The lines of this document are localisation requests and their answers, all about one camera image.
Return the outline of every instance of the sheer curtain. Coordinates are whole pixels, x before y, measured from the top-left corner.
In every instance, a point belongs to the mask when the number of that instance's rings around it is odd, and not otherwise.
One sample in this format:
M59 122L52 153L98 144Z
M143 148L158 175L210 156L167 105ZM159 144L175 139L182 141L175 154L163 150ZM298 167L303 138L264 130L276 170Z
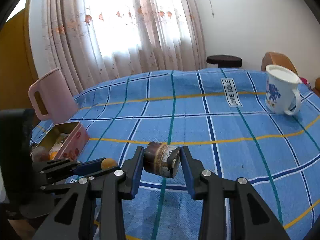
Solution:
M194 0L43 0L50 68L72 94L100 82L156 70L205 66Z

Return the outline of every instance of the silver screw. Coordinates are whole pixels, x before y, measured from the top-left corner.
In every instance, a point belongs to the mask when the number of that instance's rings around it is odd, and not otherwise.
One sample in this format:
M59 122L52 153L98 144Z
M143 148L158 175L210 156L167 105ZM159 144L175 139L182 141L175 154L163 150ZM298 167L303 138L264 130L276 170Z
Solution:
M240 183L240 184L247 184L247 179L245 179L245 178L239 178L238 179L238 182Z
M123 174L124 174L123 170L116 170L116 171L115 171L115 175L116 175L116 176L121 176L121 175L123 175Z
M211 174L212 174L212 172L209 171L209 170L203 170L203 171L202 171L202 175L203 175L203 176L208 177L208 176L211 176Z
M88 182L88 179L87 178L80 178L78 180L79 184L86 184Z

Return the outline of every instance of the blue plaid tablecloth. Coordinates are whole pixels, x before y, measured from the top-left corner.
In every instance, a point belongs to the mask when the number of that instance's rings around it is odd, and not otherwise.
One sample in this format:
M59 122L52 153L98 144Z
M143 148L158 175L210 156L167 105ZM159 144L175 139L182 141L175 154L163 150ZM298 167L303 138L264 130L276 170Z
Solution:
M230 107L221 78L233 78L243 106ZM273 114L265 105L264 72L203 69L158 71L107 81L75 96L90 140L79 160L133 156L150 141L187 145L193 158L220 177L249 179L284 225L301 240L320 214L320 98L305 85L300 112ZM52 127L33 130L39 142ZM99 235L99 201L95 237ZM227 236L230 236L228 202ZM181 167L174 179L143 171L138 194L123 201L128 239L198 238L202 201L186 191Z

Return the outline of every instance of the white pitcher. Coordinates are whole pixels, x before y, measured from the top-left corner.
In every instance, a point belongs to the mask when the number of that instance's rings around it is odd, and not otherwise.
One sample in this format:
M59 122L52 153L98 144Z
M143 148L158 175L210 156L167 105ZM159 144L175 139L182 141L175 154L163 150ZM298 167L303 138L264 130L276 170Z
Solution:
M266 105L276 114L297 114L301 107L301 96L297 89L301 79L291 70L278 65L268 65L266 87ZM289 107L296 98L296 108L293 111Z

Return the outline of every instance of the white wall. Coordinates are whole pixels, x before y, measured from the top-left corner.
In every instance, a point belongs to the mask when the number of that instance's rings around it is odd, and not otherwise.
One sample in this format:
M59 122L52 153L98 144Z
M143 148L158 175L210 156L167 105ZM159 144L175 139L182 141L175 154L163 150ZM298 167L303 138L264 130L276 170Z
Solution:
M261 69L267 51L284 53L311 85L320 77L320 25L303 0L196 0L206 54L242 58Z
M29 38L33 61L38 77L43 77L51 68L46 58L45 42L42 37L42 0L30 0L29 7Z

